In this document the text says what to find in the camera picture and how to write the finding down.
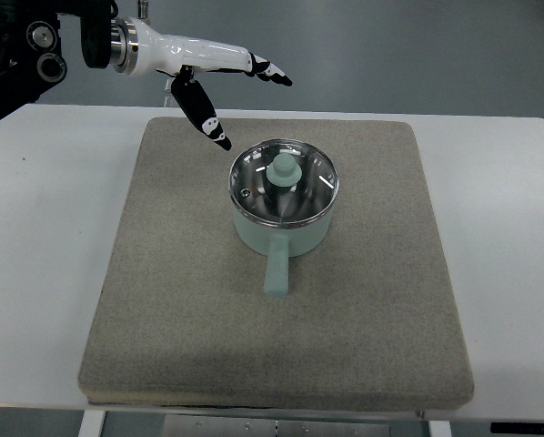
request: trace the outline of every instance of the gray fabric mat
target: gray fabric mat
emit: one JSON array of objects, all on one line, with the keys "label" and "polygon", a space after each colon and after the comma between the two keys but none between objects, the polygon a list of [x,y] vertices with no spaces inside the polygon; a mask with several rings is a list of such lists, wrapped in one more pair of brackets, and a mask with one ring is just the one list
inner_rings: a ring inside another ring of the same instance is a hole
[{"label": "gray fabric mat", "polygon": [[[146,128],[90,331],[91,402],[347,411],[452,409],[473,380],[411,127],[225,119],[225,152],[186,119]],[[324,150],[340,175],[328,234],[262,290],[227,176],[262,140]]]}]

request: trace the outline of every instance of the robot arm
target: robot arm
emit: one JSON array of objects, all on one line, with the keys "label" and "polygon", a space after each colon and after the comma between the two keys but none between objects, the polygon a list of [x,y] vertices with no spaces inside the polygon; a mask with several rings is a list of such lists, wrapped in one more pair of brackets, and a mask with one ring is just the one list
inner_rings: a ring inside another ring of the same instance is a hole
[{"label": "robot arm", "polygon": [[0,0],[0,119],[64,80],[58,13],[80,17],[89,67],[113,64],[131,76],[159,71],[174,77],[171,92],[191,123],[226,150],[231,143],[195,73],[244,72],[292,85],[274,64],[243,47],[159,34],[143,21],[147,1],[138,3],[142,19],[117,18],[114,0]]},{"label": "robot arm", "polygon": [[116,71],[142,76],[158,71],[175,78],[171,93],[187,118],[225,150],[231,142],[224,134],[213,105],[195,73],[206,71],[244,72],[264,81],[291,86],[292,81],[277,66],[255,56],[244,47],[161,35],[142,20],[118,18],[113,27],[111,63]]}]

